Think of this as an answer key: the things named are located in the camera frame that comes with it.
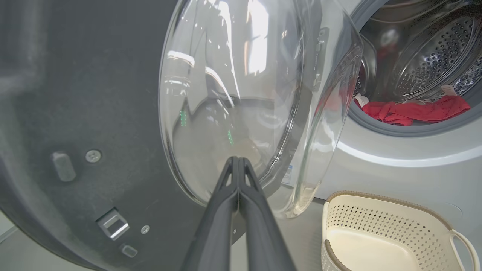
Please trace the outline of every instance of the white washing machine body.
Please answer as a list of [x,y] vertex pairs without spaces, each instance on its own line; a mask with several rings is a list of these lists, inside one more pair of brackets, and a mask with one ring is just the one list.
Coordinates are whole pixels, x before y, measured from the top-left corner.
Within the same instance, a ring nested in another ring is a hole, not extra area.
[[[358,29],[384,2],[340,0]],[[426,206],[449,220],[480,254],[481,133],[482,118],[435,135],[399,137],[367,129],[347,117],[316,197],[353,190]]]

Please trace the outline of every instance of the floor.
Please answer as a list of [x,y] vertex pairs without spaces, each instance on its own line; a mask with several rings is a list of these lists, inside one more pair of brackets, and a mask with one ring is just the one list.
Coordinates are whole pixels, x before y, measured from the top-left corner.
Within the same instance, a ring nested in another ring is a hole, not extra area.
[[[296,219],[279,220],[285,242],[298,271],[321,270],[322,201],[315,201]],[[231,250],[231,271],[247,271],[246,236]],[[88,271],[50,253],[17,230],[0,243],[2,271]]]

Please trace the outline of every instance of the washing machine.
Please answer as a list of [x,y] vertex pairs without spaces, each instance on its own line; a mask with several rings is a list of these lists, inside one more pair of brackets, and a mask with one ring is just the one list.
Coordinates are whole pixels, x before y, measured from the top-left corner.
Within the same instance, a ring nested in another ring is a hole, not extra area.
[[[316,196],[354,190],[414,202],[441,214],[481,251],[479,3],[340,2],[364,40],[355,93],[370,100],[426,100],[440,98],[430,92],[434,85],[452,85],[471,109],[443,122],[403,127],[375,120],[352,103]],[[419,77],[405,80],[411,75]]]
[[[480,249],[476,1],[342,1],[349,15],[331,0],[0,6],[0,207],[62,258],[178,270],[232,155],[281,219],[314,196],[369,192],[434,209]],[[468,29],[447,71],[397,90],[418,57],[437,72],[442,49],[422,49],[440,31]],[[398,127],[352,102],[436,101],[436,84],[472,109]],[[246,232],[240,214],[232,229],[233,242]]]

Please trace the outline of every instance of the perforated basket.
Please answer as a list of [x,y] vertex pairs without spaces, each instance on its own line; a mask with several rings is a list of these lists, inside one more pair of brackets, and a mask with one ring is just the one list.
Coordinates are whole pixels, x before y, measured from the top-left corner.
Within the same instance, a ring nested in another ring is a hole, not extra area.
[[440,215],[422,206],[366,193],[341,191],[323,208],[323,271],[465,271],[454,246],[472,244]]

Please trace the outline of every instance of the red garment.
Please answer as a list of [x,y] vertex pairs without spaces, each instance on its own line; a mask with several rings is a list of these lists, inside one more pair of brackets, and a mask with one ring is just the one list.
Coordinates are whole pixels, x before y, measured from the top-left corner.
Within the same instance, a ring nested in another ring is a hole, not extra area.
[[425,105],[369,102],[362,108],[363,112],[376,120],[401,126],[410,126],[414,120],[442,122],[469,109],[469,104],[460,96],[444,96],[435,103]]

